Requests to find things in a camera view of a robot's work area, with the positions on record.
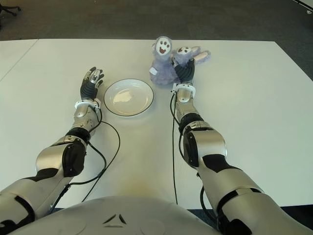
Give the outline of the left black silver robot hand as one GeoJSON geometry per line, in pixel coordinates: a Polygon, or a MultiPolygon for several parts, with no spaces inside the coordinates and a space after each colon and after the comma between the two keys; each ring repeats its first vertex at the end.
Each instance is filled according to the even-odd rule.
{"type": "Polygon", "coordinates": [[[92,67],[85,74],[81,88],[81,99],[88,99],[94,101],[96,99],[98,88],[102,85],[104,79],[103,70],[92,67]]]}

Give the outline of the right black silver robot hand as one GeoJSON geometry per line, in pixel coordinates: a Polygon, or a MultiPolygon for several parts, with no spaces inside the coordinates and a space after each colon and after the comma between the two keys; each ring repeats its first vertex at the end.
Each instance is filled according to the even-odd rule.
{"type": "Polygon", "coordinates": [[[186,65],[179,64],[175,59],[172,59],[172,65],[176,73],[173,83],[192,82],[195,73],[195,60],[190,59],[186,65]]]}

